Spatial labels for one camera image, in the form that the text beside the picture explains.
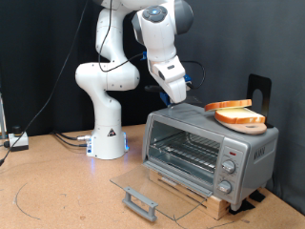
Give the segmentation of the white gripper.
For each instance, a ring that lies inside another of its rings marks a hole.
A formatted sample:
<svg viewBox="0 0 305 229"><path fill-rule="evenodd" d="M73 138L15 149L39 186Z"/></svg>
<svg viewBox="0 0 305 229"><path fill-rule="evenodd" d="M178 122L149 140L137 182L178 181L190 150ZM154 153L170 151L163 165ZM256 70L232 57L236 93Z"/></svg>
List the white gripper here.
<svg viewBox="0 0 305 229"><path fill-rule="evenodd" d="M186 99L184 75L164 76L162 88L174 103L179 103Z"/></svg>

